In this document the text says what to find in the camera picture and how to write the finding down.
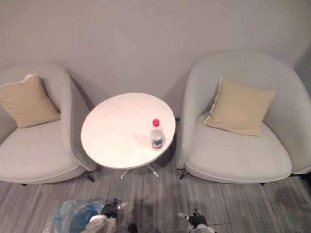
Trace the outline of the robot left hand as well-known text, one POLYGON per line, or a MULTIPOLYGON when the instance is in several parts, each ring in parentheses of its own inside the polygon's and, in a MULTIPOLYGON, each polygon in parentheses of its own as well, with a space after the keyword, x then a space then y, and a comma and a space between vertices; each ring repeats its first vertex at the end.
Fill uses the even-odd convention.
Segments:
POLYGON ((119 203, 117 198, 110 199, 101 209, 100 214, 108 218, 116 218, 119 210, 128 205, 128 202, 119 203))

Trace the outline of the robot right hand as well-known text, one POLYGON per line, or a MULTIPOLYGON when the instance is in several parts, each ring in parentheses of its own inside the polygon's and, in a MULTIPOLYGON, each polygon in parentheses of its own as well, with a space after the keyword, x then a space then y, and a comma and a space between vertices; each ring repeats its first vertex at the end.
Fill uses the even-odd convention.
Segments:
POLYGON ((194 209, 194 212, 191 216, 181 212, 178 213, 178 216, 186 219, 194 227, 197 227, 200 224, 207 225, 205 217, 201 214, 201 212, 198 209, 194 209))

